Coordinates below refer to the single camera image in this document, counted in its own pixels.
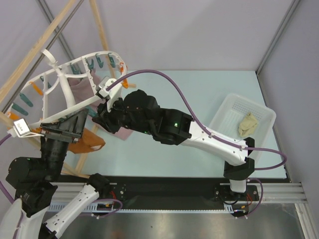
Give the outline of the white round clip hanger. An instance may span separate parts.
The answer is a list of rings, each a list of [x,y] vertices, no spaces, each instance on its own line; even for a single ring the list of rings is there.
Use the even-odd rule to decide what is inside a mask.
[[[127,78],[126,74],[128,72],[128,68],[125,62],[116,52],[94,52],[76,58],[60,66],[57,65],[56,59],[48,50],[44,49],[42,53],[45,56],[47,64],[52,69],[27,81],[27,83],[25,83],[22,87],[22,89],[25,90],[36,81],[43,80],[43,89],[40,90],[43,101],[42,118],[39,121],[30,124],[31,128],[38,128],[40,127],[41,123],[55,122],[59,119],[63,119],[85,108],[86,106],[97,102],[100,99],[104,99],[106,101],[105,104],[103,104],[103,112],[110,112],[112,110],[114,102],[120,98],[122,88],[124,87],[122,82],[125,81],[125,79]],[[93,81],[91,71],[93,70],[92,67],[94,66],[94,59],[96,59],[99,65],[104,65],[101,62],[102,56],[106,56],[110,60],[111,66],[117,69],[121,73],[121,75],[119,80],[110,78],[106,81],[102,81],[100,84],[97,85]],[[69,78],[86,78],[89,81],[89,89],[92,90],[94,96],[79,103],[75,103],[75,98],[68,82]],[[48,95],[52,93],[58,85],[61,86],[63,95],[67,103],[67,109],[52,116],[48,116]]]

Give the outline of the cream sock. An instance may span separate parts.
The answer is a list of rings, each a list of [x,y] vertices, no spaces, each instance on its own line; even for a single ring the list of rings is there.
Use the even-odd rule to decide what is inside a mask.
[[[243,120],[240,122],[238,127],[238,132],[241,137],[246,137],[249,135],[252,135],[259,122],[256,119],[256,117],[251,113],[247,113],[246,116],[243,118]]]

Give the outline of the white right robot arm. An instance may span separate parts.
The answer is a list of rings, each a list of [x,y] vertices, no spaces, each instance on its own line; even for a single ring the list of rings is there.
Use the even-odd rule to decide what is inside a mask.
[[[213,130],[206,133],[194,117],[161,108],[155,97],[142,90],[99,104],[92,120],[109,133],[130,129],[151,135],[162,144],[194,147],[217,155],[225,161],[223,176],[229,179],[230,195],[241,200],[248,194],[246,179],[255,170],[255,161],[249,157],[249,147],[255,141],[250,137],[234,139]]]

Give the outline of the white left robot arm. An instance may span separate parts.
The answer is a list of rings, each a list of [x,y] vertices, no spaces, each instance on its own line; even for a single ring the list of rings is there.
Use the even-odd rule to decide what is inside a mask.
[[[17,136],[40,138],[41,157],[18,157],[9,166],[6,181],[15,188],[15,197],[9,197],[11,206],[0,224],[2,239],[59,239],[92,203],[106,210],[104,214],[92,213],[96,219],[122,209],[110,182],[96,173],[59,213],[43,221],[58,188],[53,182],[60,176],[69,145],[83,136],[87,115],[88,110],[83,109],[56,122],[41,123],[40,133],[32,132],[25,119],[14,121]]]

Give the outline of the orange sock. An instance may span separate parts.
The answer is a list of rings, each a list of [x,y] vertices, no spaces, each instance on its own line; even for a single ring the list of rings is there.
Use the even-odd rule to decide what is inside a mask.
[[[100,150],[105,144],[101,137],[84,128],[82,137],[76,143],[70,143],[68,151],[74,154],[90,153]]]

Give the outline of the pink cloth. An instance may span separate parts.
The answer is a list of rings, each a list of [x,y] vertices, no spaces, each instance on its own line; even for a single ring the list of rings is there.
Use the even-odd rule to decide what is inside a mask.
[[[98,71],[96,73],[96,69],[93,69],[91,71],[91,76],[93,77],[93,82],[96,86],[99,85],[102,80],[108,80],[110,78],[104,71]],[[76,104],[95,96],[88,78],[68,78],[68,83],[70,85],[70,89],[73,93]],[[98,100],[88,105],[88,107],[90,108],[89,113],[92,113],[92,117],[97,114],[97,107],[99,106],[99,104],[103,103],[103,100]],[[114,134],[114,136],[121,140],[126,140],[132,133],[132,130],[121,127],[119,131]]]

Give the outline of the white plastic basket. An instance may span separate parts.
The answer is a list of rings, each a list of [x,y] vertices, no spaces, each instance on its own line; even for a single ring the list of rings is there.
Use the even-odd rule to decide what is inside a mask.
[[[261,104],[237,94],[228,94],[209,128],[236,140],[251,137],[255,147],[265,147],[276,113]]]

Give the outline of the wooden drying rack frame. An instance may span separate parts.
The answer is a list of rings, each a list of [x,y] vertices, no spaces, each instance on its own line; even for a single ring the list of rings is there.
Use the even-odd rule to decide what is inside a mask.
[[[37,42],[34,44],[34,46],[30,49],[30,51],[28,52],[28,54],[25,56],[25,58],[21,61],[21,63],[17,66],[17,68],[15,69],[15,71],[11,74],[11,76],[8,78],[8,80],[5,82],[5,84],[1,87],[0,89],[0,103],[5,99],[5,97],[8,95],[8,93],[11,91],[11,89],[14,87],[14,85],[17,83],[17,81],[21,78],[22,74],[24,73],[24,71],[27,69],[27,67],[29,66],[29,64],[32,62],[32,60],[35,58],[35,56],[41,51],[41,56],[39,58],[39,63],[43,60],[43,56],[45,56],[48,60],[50,59],[49,57],[49,51],[48,49],[44,49],[43,46],[46,43],[46,41],[49,39],[49,37],[51,36],[51,34],[54,32],[54,30],[58,27],[59,23],[63,20],[63,18],[66,16],[66,14],[69,12],[69,10],[71,9],[71,7],[75,4],[75,0],[69,0],[69,2],[65,5],[65,7],[61,10],[61,12],[59,13],[59,15],[51,22],[51,24],[48,26],[48,28],[45,30],[45,32],[43,33],[43,35],[37,40]],[[121,72],[121,77],[118,79],[118,81],[116,81],[110,88],[112,88],[114,85],[118,84],[118,83],[122,83],[123,81],[125,81],[126,78],[128,78],[129,76],[127,75],[127,66],[125,64],[125,62],[122,60],[122,58],[113,51],[108,51],[108,43],[106,40],[106,35],[105,35],[105,31],[104,31],[104,27],[102,24],[102,20],[100,17],[100,12],[98,10],[98,5],[96,3],[96,0],[90,0],[90,6],[94,15],[94,19],[95,19],[95,23],[98,27],[98,31],[99,31],[99,36],[100,36],[100,40],[102,43],[102,47],[104,50],[107,51],[101,51],[101,52],[97,52],[97,54],[111,54],[113,55],[117,61],[118,64],[115,64],[115,66],[119,65],[123,67],[123,70]],[[67,102],[67,105],[69,108],[56,113],[55,115],[52,115],[50,117],[43,117],[42,120],[35,122],[33,124],[31,124],[31,128],[39,128],[40,127],[40,123],[44,123],[44,122],[52,122],[55,120],[58,120],[59,118],[62,118],[66,115],[69,115],[89,104],[91,104],[94,101],[97,101],[99,99],[98,96],[94,96],[92,98],[89,98],[81,103],[78,103],[76,105],[72,104],[74,103],[74,98],[72,95],[71,90],[69,89],[69,85],[67,84],[67,74],[64,73],[60,73],[59,72],[59,67],[56,65],[55,61],[51,61],[49,60],[49,63],[52,65],[53,70],[56,71],[56,73],[58,74],[58,76],[61,75],[61,80],[58,78],[57,84],[61,84],[61,88],[62,90],[64,90],[64,95],[65,95],[65,99]],[[93,87],[92,90],[93,92],[95,91],[95,85],[93,85],[93,78],[91,78],[89,72],[87,72],[86,74],[82,74],[82,75],[68,75],[68,77],[71,78],[83,78],[83,77],[88,77],[89,80],[91,81],[91,86]],[[11,118],[8,118],[7,115],[3,112],[0,113],[0,123],[2,123],[4,125],[4,127],[6,129],[10,129],[13,126],[13,120]],[[29,138],[25,138],[29,141],[29,143],[31,145],[33,145],[35,148],[39,148],[40,147],[40,142],[36,139],[32,139],[32,137]]]

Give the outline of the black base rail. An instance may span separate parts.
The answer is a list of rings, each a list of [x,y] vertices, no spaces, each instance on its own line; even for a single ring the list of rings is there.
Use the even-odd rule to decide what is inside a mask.
[[[256,186],[235,193],[221,178],[93,175],[87,183],[98,187],[100,199],[115,198],[127,210],[219,210],[227,204],[250,205],[260,199]]]

